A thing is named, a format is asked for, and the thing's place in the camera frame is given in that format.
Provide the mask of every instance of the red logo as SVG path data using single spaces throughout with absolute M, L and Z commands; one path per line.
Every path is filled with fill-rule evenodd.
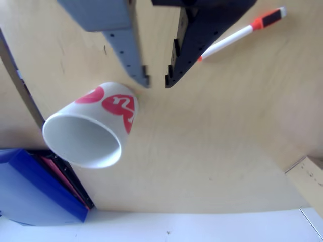
M 135 117 L 135 100 L 133 96 L 117 94 L 107 97 L 103 100 L 102 107 L 112 114 L 122 115 L 126 131 L 130 133 Z
M 76 103 L 93 103 L 99 102 L 104 97 L 104 90 L 100 86 L 95 88 L 91 93 L 76 99 Z

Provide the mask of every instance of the wooden surface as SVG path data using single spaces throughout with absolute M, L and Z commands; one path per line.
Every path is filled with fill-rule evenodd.
M 54 0 L 1 0 L 0 25 L 44 118 L 108 80 L 140 93 L 122 159 L 108 169 L 75 167 L 98 208 L 267 211 L 308 206 L 282 171 L 306 154 L 323 155 L 323 2 L 258 0 L 224 35 L 280 6 L 285 19 L 196 63 L 171 89 L 164 75 L 176 8 L 137 3 L 151 89 Z
M 323 160 L 305 157 L 286 176 L 323 218 Z
M 0 148 L 45 148 L 41 130 L 4 66 L 2 59 L 10 61 L 4 54 L 0 42 Z

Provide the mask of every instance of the marker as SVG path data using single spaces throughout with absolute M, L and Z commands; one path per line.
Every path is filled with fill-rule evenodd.
M 205 58 L 209 57 L 210 55 L 218 52 L 219 50 L 227 47 L 228 45 L 236 42 L 239 39 L 242 39 L 243 37 L 251 34 L 252 32 L 260 29 L 264 29 L 268 27 L 269 25 L 279 21 L 283 17 L 286 16 L 286 8 L 280 7 L 277 8 L 264 16 L 257 18 L 252 24 L 248 25 L 247 27 L 244 27 L 243 29 L 239 30 L 238 32 L 235 32 L 234 34 L 230 35 L 229 37 L 219 41 L 218 43 L 215 43 L 211 45 L 198 59 L 198 61 L 202 61 Z

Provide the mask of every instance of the cup opening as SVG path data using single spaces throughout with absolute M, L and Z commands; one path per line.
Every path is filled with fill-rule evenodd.
M 83 117 L 54 115 L 44 124 L 43 136 L 54 153 L 80 167 L 104 168 L 121 156 L 116 136 Z

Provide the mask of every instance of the white paper cup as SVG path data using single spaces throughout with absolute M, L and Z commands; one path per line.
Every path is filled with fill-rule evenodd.
M 49 117 L 42 129 L 49 148 L 84 168 L 104 168 L 121 157 L 138 100 L 124 85 L 103 83 Z

